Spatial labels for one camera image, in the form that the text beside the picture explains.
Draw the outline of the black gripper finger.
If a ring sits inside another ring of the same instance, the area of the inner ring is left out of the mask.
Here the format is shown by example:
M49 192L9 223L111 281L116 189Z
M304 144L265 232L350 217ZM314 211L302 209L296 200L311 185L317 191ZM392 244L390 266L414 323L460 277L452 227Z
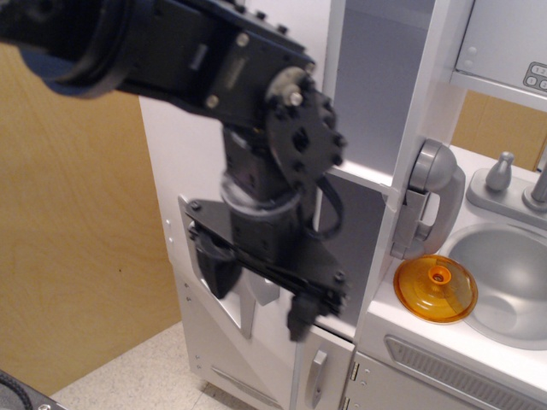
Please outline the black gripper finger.
M197 247L198 266L211 293L224 299L238 282L242 267L231 249Z
M321 300L319 297L303 292L294 295L287 315L290 340L294 343L302 342L320 314Z

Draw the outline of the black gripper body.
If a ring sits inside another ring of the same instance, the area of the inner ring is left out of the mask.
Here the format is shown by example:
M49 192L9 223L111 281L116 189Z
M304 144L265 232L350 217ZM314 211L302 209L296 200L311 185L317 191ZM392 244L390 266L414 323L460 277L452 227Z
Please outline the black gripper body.
M301 292L321 300L321 314L340 315L347 301L347 278L324 242L335 237L344 220L344 205L331 187L321 188L336 219L324 231L305 216L303 194L286 191L257 202L241 190L225 192L220 201L229 214L230 228L221 227L210 211L197 218L206 230L226 239L238 262L292 295Z

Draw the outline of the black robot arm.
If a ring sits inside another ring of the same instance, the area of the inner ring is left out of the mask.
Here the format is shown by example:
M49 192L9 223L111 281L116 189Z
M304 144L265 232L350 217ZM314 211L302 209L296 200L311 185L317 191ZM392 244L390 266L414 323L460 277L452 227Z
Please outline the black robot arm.
M318 195L344 217L326 174L346 142L284 26L234 1L4 1L1 40L58 94L124 91L218 120L221 201L183 209L209 290L225 297L244 269L289 290L294 342L343 310L345 276L324 247L341 225L313 221Z

